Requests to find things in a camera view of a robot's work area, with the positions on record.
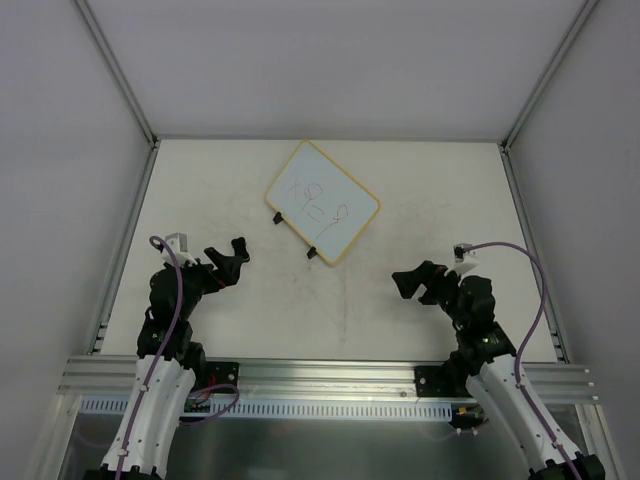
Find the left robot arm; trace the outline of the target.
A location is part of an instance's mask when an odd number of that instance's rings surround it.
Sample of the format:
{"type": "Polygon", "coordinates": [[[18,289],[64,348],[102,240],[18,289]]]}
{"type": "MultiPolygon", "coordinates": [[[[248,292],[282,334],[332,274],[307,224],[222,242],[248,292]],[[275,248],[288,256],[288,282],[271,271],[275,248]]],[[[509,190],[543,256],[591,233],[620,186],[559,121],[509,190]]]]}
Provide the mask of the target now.
{"type": "Polygon", "coordinates": [[[163,267],[149,281],[149,305],[137,339],[135,379],[118,431],[86,479],[163,479],[171,445],[190,396],[219,389],[189,318],[206,295],[236,285],[250,260],[244,238],[232,255],[205,249],[206,262],[185,250],[184,235],[150,237],[163,267]]]}

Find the yellow framed whiteboard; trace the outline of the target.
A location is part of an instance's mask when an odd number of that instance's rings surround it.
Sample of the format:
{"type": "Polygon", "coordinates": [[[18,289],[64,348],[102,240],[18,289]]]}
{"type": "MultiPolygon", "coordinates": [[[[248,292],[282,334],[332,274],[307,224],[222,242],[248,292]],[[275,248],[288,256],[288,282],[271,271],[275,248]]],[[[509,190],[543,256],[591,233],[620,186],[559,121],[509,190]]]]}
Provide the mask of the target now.
{"type": "Polygon", "coordinates": [[[265,200],[329,265],[342,260],[381,209],[369,189],[308,140],[296,146],[265,200]]]}

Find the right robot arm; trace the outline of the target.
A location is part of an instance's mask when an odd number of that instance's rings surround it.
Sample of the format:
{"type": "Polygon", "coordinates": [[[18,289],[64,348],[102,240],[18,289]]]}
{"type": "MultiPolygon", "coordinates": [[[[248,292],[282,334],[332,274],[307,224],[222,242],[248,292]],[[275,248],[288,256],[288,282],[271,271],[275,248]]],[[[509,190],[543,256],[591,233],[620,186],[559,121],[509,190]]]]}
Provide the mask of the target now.
{"type": "Polygon", "coordinates": [[[452,320],[457,348],[426,384],[470,395],[489,424],[521,454],[531,479],[603,479],[605,468],[586,455],[558,425],[524,373],[513,343],[495,320],[492,282],[462,276],[431,261],[394,272],[400,296],[438,306],[452,320]]]}

